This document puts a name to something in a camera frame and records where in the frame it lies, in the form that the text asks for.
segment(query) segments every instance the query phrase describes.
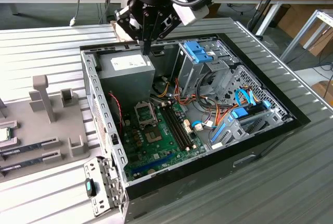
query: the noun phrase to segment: red wire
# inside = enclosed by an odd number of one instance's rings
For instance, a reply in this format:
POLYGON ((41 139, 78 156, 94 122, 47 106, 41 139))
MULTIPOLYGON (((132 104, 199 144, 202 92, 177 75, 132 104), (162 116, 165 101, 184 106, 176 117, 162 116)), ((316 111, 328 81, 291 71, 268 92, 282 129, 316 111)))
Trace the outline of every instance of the red wire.
POLYGON ((117 100, 117 98, 112 95, 111 93, 109 93, 109 95, 116 101, 117 105, 118 105, 118 109, 119 109, 119 118, 120 118, 120 132, 121 132, 121 129, 122 129, 122 124, 121 124, 121 120, 122 120, 122 115, 121 115, 121 107, 120 107, 120 103, 119 101, 117 100))

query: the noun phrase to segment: ram slot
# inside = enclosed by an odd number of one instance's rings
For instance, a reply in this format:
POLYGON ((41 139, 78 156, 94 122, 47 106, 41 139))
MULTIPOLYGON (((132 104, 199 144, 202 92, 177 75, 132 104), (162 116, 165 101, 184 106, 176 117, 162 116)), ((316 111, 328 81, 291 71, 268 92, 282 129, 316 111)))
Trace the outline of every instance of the ram slot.
POLYGON ((187 147, 191 147, 191 141, 187 134, 185 133, 183 126, 179 123, 174 111, 167 107, 162 109, 162 115, 165 118, 168 126, 171 129, 172 135, 175 138, 180 150, 185 150, 187 147))

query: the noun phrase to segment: cardboard box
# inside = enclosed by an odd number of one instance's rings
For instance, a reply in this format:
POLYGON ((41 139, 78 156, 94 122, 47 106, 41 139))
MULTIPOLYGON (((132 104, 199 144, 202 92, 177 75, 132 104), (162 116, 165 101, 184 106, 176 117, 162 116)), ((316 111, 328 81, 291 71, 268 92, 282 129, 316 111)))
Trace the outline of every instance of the cardboard box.
MULTIPOLYGON (((333 5, 311 5, 311 4, 293 4, 290 6, 286 14, 280 20, 278 26, 285 31, 289 36, 295 38, 298 32, 302 29, 308 19, 311 17, 316 9, 333 9, 333 5)), ((314 24, 308 29, 304 37, 301 39, 300 44, 303 46, 311 35, 318 29, 322 24, 321 20, 316 20, 314 24)), ((333 51, 333 29, 327 31, 323 36, 321 36, 316 42, 319 43, 309 49, 309 51, 318 56, 320 52, 324 50, 323 56, 326 56, 333 51)))
MULTIPOLYGON (((315 85, 312 85, 312 89, 321 97, 324 97, 326 88, 327 88, 328 81, 321 81, 316 83, 315 85)), ((331 81, 327 94, 324 98, 324 100, 330 105, 333 106, 333 81, 331 81)))

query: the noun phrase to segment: metal workbench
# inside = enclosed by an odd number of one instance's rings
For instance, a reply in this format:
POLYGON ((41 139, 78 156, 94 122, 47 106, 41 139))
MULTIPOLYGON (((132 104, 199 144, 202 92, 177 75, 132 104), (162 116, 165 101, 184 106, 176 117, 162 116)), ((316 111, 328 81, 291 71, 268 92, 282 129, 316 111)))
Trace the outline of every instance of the metal workbench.
MULTIPOLYGON (((332 223, 332 108, 287 66, 228 18, 178 27, 170 36, 226 33, 311 119, 263 159, 132 223, 332 223)), ((82 164, 99 155, 85 98, 79 46, 116 41, 109 25, 0 31, 0 96, 28 98, 30 76, 48 75, 48 93, 72 88, 80 97, 90 158, 0 183, 1 223, 121 223, 94 219, 82 164)))

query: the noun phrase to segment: green circuit board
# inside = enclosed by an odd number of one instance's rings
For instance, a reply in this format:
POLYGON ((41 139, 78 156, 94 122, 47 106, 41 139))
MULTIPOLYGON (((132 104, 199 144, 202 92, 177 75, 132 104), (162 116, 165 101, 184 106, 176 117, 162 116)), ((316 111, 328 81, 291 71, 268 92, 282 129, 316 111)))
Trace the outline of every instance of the green circuit board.
MULTIPOLYGON (((172 109, 183 120, 186 119, 179 104, 172 105, 172 109)), ((191 137, 188 135, 192 147, 182 150, 162 116, 161 109, 154 107, 154 111, 158 119, 157 126, 146 126, 143 130, 139 128, 134 110, 124 114, 127 124, 124 127, 123 147, 129 160, 125 173, 130 181, 206 152, 195 134, 191 134, 191 137)))

